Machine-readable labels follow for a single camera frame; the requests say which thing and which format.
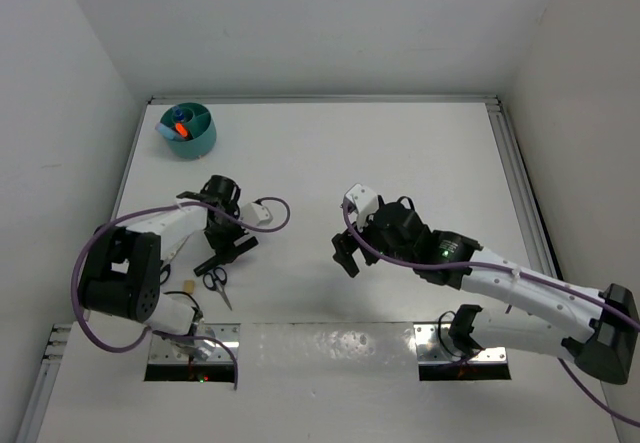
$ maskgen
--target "green container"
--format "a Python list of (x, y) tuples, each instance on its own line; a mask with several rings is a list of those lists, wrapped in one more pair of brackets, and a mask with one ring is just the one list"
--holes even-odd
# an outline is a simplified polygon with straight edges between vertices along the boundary
[[(198, 103), (180, 103), (180, 107), (185, 116), (184, 126), (187, 128), (193, 139), (188, 141), (167, 140), (167, 144), (180, 158), (195, 160), (201, 158), (211, 151), (216, 144), (216, 125), (213, 123), (211, 113), (204, 106)], [(169, 128), (173, 128), (173, 112), (167, 110), (160, 122)]]

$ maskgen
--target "scissors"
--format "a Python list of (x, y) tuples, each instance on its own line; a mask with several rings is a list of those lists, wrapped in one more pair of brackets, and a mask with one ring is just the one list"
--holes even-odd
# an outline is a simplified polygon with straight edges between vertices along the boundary
[(229, 298), (224, 291), (224, 285), (227, 284), (227, 272), (224, 271), (224, 268), (216, 266), (213, 270), (206, 272), (202, 275), (202, 284), (207, 290), (220, 293), (222, 300), (229, 307), (229, 310), (233, 311)]

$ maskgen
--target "gray wall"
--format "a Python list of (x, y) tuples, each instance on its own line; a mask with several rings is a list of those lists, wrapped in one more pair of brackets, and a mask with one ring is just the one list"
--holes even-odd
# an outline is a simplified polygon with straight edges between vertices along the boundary
[[(565, 276), (640, 298), (640, 0), (552, 0), (508, 101)], [(640, 358), (613, 406), (640, 418)], [(625, 442), (640, 431), (619, 424)]]
[(503, 92), (548, 0), (78, 0), (151, 94)]
[(13, 441), (74, 255), (109, 216), (140, 109), (74, 0), (0, 0), (0, 442)]

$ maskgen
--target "light blue object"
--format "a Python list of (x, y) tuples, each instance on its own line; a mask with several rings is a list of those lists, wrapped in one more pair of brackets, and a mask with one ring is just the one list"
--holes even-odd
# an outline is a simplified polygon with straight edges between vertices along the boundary
[[(176, 115), (176, 106), (180, 110)], [(165, 141), (177, 156), (186, 160), (201, 158), (211, 151), (216, 144), (216, 125), (213, 123), (211, 113), (204, 106), (198, 103), (181, 103), (169, 109), (162, 115), (160, 122), (173, 131), (175, 123), (182, 123), (189, 134), (191, 140), (169, 140)]]
[(177, 131), (169, 128), (167, 125), (165, 125), (161, 121), (156, 123), (156, 131), (160, 133), (162, 136), (164, 136), (167, 140), (184, 141), (184, 138), (180, 136), (180, 134)]

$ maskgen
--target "tabletop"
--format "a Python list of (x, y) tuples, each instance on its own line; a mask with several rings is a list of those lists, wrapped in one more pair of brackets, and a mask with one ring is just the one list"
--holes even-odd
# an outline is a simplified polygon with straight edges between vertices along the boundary
[[(226, 267), (233, 311), (193, 276), (212, 256), (203, 235), (189, 239), (163, 286), (196, 279), (205, 319), (240, 324), (239, 389), (144, 382), (148, 344), (105, 354), (75, 328), (40, 443), (616, 441), (610, 418), (549, 357), (509, 351), (510, 381), (419, 382), (411, 322), (463, 303), (504, 305), (361, 257), (351, 279), (331, 259), (342, 196), (362, 183), (388, 200), (410, 196), (431, 228), (528, 265), (483, 103), (208, 105), (218, 140), (195, 161), (175, 157), (154, 131), (168, 108), (146, 108), (119, 215), (170, 204), (214, 174), (236, 181), (241, 204), (279, 196), (292, 207), (284, 230), (257, 235), (259, 245)], [(283, 209), (268, 206), (275, 224)], [(112, 343), (140, 331), (102, 315), (90, 322)], [(353, 335), (367, 344), (350, 344)]]

